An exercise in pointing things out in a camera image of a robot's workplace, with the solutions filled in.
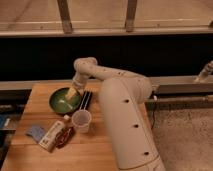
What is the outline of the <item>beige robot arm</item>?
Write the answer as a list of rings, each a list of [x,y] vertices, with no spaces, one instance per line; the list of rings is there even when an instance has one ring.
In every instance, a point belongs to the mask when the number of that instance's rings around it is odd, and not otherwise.
[[[139,108],[152,94],[150,80],[131,71],[99,66],[94,57],[76,59],[74,69],[77,90],[84,89],[90,77],[102,81],[99,105],[119,171],[166,171]]]

